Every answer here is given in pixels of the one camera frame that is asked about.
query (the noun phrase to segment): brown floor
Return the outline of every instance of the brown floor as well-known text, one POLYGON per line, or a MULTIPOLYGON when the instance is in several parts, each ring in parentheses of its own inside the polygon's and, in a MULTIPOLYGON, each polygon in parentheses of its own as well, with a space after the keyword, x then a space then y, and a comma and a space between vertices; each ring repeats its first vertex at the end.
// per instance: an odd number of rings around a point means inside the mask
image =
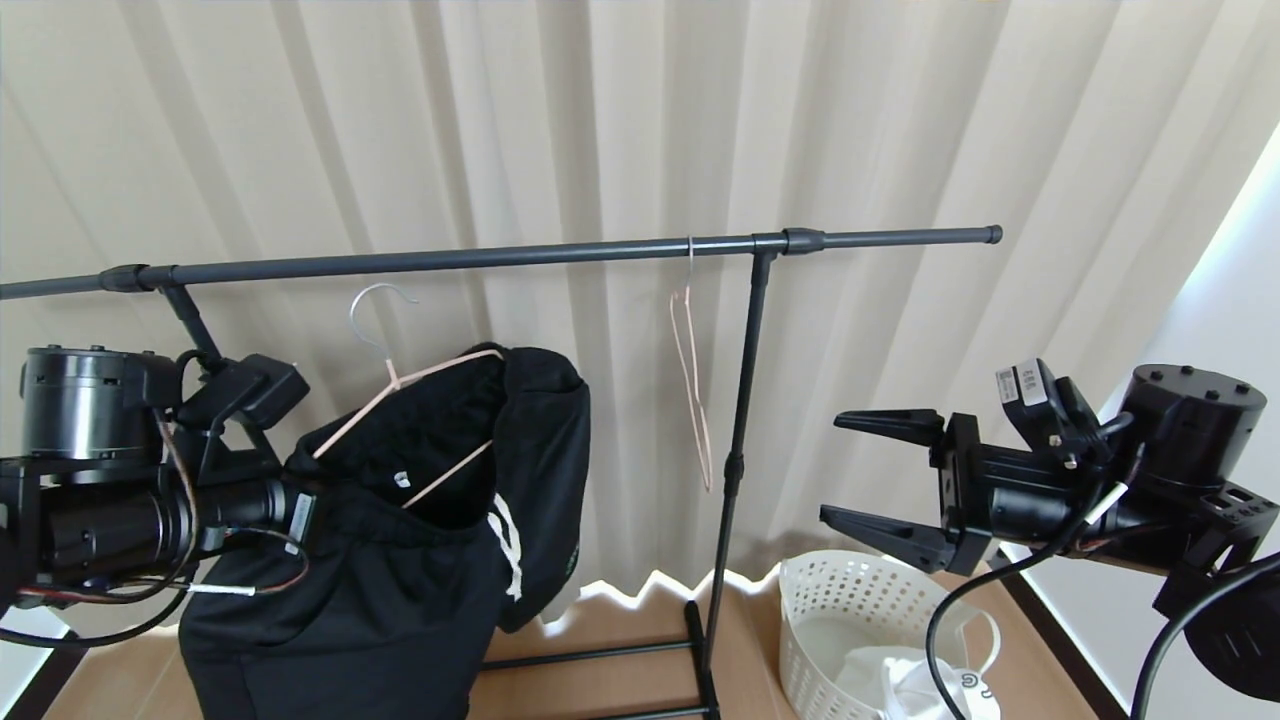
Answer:
MULTIPOLYGON (((956 578, 938 578, 954 587, 956 578)), ((724 596, 713 673, 726 720, 795 720, 777 674, 778 593, 769 582, 756 592, 735 583, 724 596)), ((700 597, 705 607, 705 597, 700 597)), ((1006 719, 1078 720, 1094 717, 1053 655, 1001 587, 984 587, 973 602, 996 616, 1004 635, 1000 660, 987 682, 1006 719)), ((680 639, 684 600, 652 584, 636 610, 607 594, 579 601, 550 628, 498 633, 490 659, 571 652, 630 642, 680 639)), ((986 630, 974 633, 970 651, 986 655, 986 630)), ((695 703, 687 652, 634 655, 605 660, 484 673, 472 693, 471 720, 568 720, 695 703)), ((92 651, 46 717, 200 720, 172 630, 92 651)))

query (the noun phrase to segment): clothes hanger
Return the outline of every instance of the clothes hanger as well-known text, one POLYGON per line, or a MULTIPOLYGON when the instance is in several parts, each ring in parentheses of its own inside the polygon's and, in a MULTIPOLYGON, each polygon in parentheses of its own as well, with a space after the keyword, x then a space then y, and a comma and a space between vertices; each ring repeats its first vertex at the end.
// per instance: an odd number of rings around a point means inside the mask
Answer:
POLYGON ((698 382, 698 341, 694 337, 694 311, 690 301, 694 279, 694 236, 689 236, 689 269, 685 272, 685 291, 671 293, 667 309, 671 311, 671 332, 676 336, 676 352, 680 354, 680 369, 685 375, 685 396, 689 398, 689 420, 694 427, 694 445, 698 447, 698 470, 703 475, 703 488, 712 491, 712 436, 707 425, 707 410, 703 407, 703 395, 698 382), (685 361, 685 348, 680 342, 680 327, 676 323, 676 301, 684 295, 685 323, 689 327, 689 363, 685 361))
MULTIPOLYGON (((403 375, 403 377, 399 375, 399 373, 396 372, 396 365, 392 363, 392 352, 390 352, 390 350, 388 350, 384 345, 381 345, 380 342, 370 338, 364 332, 361 332, 360 324, 356 323, 356 307, 360 305, 360 301, 364 300, 365 295, 367 295, 369 291, 378 290, 380 287, 387 287, 387 288, 394 290, 396 293, 399 295, 402 300, 404 300, 406 302, 417 305, 417 300, 413 299, 413 297, 410 297, 399 287, 397 287, 397 286, 394 286, 392 283, 374 283, 374 284, 371 284, 371 286, 366 287, 365 290, 362 290, 362 291, 360 291, 360 292, 356 293, 355 300, 351 301, 351 309, 347 311, 347 322, 351 324, 351 329, 352 329, 352 332, 356 333, 357 338, 360 338, 361 341, 367 342, 369 345, 376 347, 378 351, 383 354, 383 360, 387 363, 387 373, 390 375, 390 382, 387 383, 387 387, 384 387, 383 389, 380 389, 378 392, 378 395, 374 396, 372 400, 370 400, 367 404, 365 404, 364 407, 361 407, 358 411, 356 411, 356 414, 352 415, 349 420, 347 420, 346 423, 343 423, 342 427, 338 428, 338 432, 335 432, 332 436, 329 436, 329 439, 324 441, 324 443, 319 448, 316 448, 316 451, 312 454, 312 457, 315 457, 315 459, 320 459, 320 456, 324 455, 325 452, 328 452, 329 448, 333 447, 335 442, 338 442, 339 439, 342 439, 342 436, 347 434, 351 430, 351 428, 356 427, 356 423, 361 421, 365 418, 365 415, 369 415, 369 413, 374 407, 376 407, 379 402, 381 402, 383 400, 387 398, 387 396, 389 396, 390 393, 401 389, 406 384, 412 383, 415 380, 420 380, 420 379, 422 379, 422 378, 425 378, 425 377, 428 377, 430 374, 439 373, 440 370, 447 370, 447 369, 449 369, 449 368, 452 368, 454 365, 461 365, 462 363, 468 363, 471 360, 476 360, 479 357, 484 357, 486 355, 492 355, 494 357, 498 357, 499 360, 504 360, 504 357, 502 356, 502 354, 498 352, 497 350, 481 350, 479 352, 471 352, 470 355, 462 355, 460 357, 454 357, 452 360, 447 360, 444 363, 440 363, 439 365, 431 365, 430 368, 428 368, 425 370, 419 370, 416 373, 412 373, 412 374, 408 374, 408 375, 403 375)), ((480 452, 483 452, 490 445, 493 445, 493 439, 489 439, 488 442, 485 442, 484 445, 481 445, 479 448, 476 448, 475 452, 472 452, 471 455, 467 455, 461 462, 458 462, 453 468, 449 468, 449 470, 447 470, 443 475, 440 475, 438 479, 435 479, 429 486, 426 486, 425 489, 422 489, 416 496, 413 496, 413 498, 410 500, 408 502, 406 502, 402 507, 408 507, 410 505, 412 505, 412 503, 417 502, 419 500, 421 500, 422 496, 425 496, 428 492, 435 489, 435 487, 439 486, 440 483, 443 483, 444 480, 449 479, 454 473, 457 473, 460 469, 462 469, 463 465, 466 465, 467 462, 470 462, 471 460, 474 460, 477 455, 480 455, 480 452)))

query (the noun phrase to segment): clothes rack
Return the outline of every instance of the clothes rack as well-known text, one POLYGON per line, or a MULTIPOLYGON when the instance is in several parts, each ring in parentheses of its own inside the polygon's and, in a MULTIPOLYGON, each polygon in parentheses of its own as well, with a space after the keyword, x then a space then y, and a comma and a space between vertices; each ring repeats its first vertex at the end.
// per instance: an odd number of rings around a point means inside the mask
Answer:
MULTIPOLYGON (((183 323, 197 350, 218 359, 218 346, 200 316, 187 286, 246 282, 262 279, 314 278, 332 275, 357 275, 379 273, 407 273, 425 270, 461 270, 504 268, 517 265, 548 265, 562 263, 596 263, 613 260, 643 260, 657 258, 751 255, 751 287, 748 301, 746 329, 742 340, 742 363, 739 375, 737 402, 733 413, 733 433, 728 456, 724 460, 724 497, 721 506, 719 533, 716 543, 716 564, 712 577, 710 605, 707 626, 703 630, 698 605, 685 605, 687 639, 611 647, 584 652, 566 652, 516 660, 485 662, 488 671, 553 662, 573 662, 596 657, 689 650, 698 683, 698 705, 609 715, 595 720, 659 720, 700 715, 707 720, 719 719, 719 701, 712 678, 712 651, 719 621, 724 591, 724 570, 728 564, 730 534, 733 529, 733 510, 745 474, 744 443, 746 418, 755 378, 755 359, 759 348, 760 327, 764 318, 764 296, 769 270, 780 256, 809 255, 824 250, 850 247, 920 246, 952 243, 996 243, 1002 231, 998 225, 983 228, 913 229, 878 232, 824 233, 806 228, 790 228, 777 233, 680 237, 625 242, 586 242, 566 245, 532 245, 511 247, 483 247, 470 250, 439 250, 422 252, 387 252, 370 255, 339 255, 324 258, 293 258, 282 260, 251 260, 210 263, 202 265, 119 265, 93 275, 76 275, 41 281, 0 284, 0 300, 44 297, 78 292, 154 292, 159 291, 169 301, 174 314, 183 323)), ((251 438, 255 445, 265 437, 251 438)))

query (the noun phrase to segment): perforated basket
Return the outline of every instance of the perforated basket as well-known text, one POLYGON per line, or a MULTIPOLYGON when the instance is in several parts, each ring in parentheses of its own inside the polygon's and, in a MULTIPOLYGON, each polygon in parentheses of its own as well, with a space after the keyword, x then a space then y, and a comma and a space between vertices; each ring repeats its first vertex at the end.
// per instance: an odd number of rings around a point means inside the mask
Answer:
MULTIPOLYGON (((778 587, 778 666, 787 700, 801 720, 879 720, 876 708, 836 687, 845 655, 856 647, 924 647, 933 609, 947 594, 914 568, 842 550, 783 561, 778 587)), ((986 614, 964 602, 947 611, 937 641, 940 659, 952 667, 969 666, 964 626, 980 615, 986 614)), ((996 652, 998 638, 979 674, 996 652)))

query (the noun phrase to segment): light under curtain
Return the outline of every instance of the light under curtain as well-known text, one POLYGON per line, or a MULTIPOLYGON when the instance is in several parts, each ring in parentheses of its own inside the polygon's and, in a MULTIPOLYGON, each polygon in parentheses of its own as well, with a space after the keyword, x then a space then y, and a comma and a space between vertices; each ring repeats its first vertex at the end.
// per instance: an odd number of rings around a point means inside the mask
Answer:
MULTIPOLYGON (((923 451, 836 413, 979 414, 1043 356, 1100 404, 1280 119, 1280 4, 32 3, 0 23, 0 277, 294 255, 998 223, 995 247, 782 259, 731 568, 835 544, 820 502, 937 514, 923 451)), ((579 583, 694 584, 703 491, 668 296, 687 260, 393 279, 362 320, 411 372, 481 340, 591 384, 579 583)), ((698 259, 716 466, 748 260, 698 259)), ((193 288, 225 354, 312 386, 271 433, 362 405, 385 370, 344 322, 372 278, 193 288)), ((157 297, 0 305, 0 437, 27 346, 186 348, 157 297)), ((79 628, 92 632, 95 628, 79 628)))

